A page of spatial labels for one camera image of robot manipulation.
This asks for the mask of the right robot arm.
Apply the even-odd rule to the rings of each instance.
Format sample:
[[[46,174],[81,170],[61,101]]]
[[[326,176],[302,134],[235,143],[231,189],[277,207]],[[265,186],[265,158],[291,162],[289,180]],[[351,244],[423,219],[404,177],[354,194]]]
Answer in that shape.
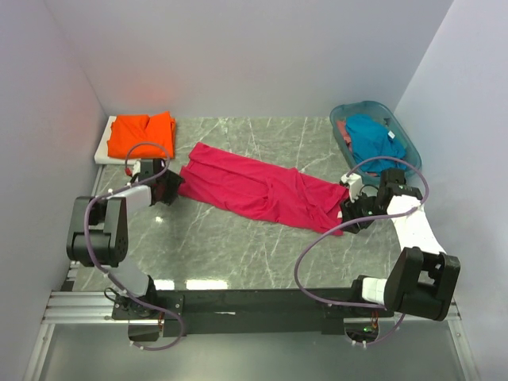
[[[405,172],[396,168],[382,172],[373,196],[363,192],[359,175],[343,175],[341,185],[348,188],[349,196],[341,203],[339,218],[346,222],[388,216],[401,248],[386,279],[358,278],[361,289],[348,297],[351,312],[365,317],[379,304],[402,314],[444,320],[452,303],[460,261],[447,255],[433,235],[420,190],[408,185]]]

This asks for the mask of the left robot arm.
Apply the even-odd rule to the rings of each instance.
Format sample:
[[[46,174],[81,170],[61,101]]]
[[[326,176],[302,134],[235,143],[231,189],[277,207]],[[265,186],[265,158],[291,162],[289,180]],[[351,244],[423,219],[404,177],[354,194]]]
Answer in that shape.
[[[102,196],[74,201],[67,234],[67,256],[84,267],[95,267],[114,286],[115,308],[142,319],[162,313],[163,303],[150,275],[128,260],[128,219],[138,210],[161,202],[171,205],[184,178],[162,159],[139,160],[129,182]]]

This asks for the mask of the pink t shirt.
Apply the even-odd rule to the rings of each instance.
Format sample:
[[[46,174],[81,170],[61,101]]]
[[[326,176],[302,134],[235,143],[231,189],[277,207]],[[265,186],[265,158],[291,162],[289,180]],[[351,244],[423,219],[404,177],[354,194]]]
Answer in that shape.
[[[324,233],[341,223],[348,189],[296,168],[198,143],[180,170],[183,197],[257,221]]]

